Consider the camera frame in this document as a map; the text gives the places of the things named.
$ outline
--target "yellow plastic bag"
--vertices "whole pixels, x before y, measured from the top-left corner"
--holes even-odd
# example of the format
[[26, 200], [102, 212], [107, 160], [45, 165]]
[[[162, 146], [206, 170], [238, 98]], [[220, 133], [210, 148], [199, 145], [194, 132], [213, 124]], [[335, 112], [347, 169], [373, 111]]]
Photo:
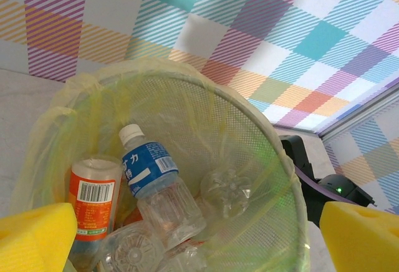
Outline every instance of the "yellow plastic bag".
[[[251, 179], [248, 209], [204, 244], [211, 268], [308, 269], [305, 203], [272, 125], [235, 91], [164, 59], [120, 62], [69, 79], [32, 129], [11, 211], [66, 201], [71, 164], [98, 153], [121, 158], [118, 131], [130, 123], [166, 147], [193, 195], [217, 168]], [[135, 203], [127, 186], [122, 195], [119, 221]]]

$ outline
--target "plaid wall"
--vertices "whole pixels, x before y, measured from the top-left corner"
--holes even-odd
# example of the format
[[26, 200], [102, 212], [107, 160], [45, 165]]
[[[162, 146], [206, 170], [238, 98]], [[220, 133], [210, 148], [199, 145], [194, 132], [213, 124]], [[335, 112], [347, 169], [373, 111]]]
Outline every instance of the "plaid wall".
[[320, 131], [399, 77], [399, 0], [0, 0], [0, 67], [64, 81], [187, 62], [277, 125]]
[[325, 143], [335, 171], [399, 215], [399, 101]]

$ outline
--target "mesh wastebasket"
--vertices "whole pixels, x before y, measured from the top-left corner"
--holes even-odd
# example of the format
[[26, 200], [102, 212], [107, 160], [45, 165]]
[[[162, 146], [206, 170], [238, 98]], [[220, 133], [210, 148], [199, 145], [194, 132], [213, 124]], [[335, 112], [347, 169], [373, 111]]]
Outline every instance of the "mesh wastebasket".
[[[217, 168], [251, 179], [248, 209], [204, 244], [214, 271], [307, 271], [305, 203], [273, 127], [233, 90], [168, 60], [125, 61], [69, 79], [32, 129], [11, 211], [66, 201], [71, 164], [92, 154], [121, 158], [118, 131], [130, 123], [166, 147], [193, 195]], [[134, 204], [122, 195], [121, 218]]]

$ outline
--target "white floor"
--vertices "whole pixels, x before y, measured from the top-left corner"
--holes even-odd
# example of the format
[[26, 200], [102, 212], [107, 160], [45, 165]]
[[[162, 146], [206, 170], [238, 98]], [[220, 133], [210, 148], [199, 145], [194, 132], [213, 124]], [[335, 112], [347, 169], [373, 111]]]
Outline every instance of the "white floor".
[[[24, 161], [29, 131], [63, 85], [0, 69], [0, 217], [8, 213], [12, 189]], [[312, 134], [276, 129], [279, 135], [297, 134], [305, 143], [316, 177], [334, 173], [321, 140]], [[334, 272], [320, 230], [309, 223], [311, 272]]]

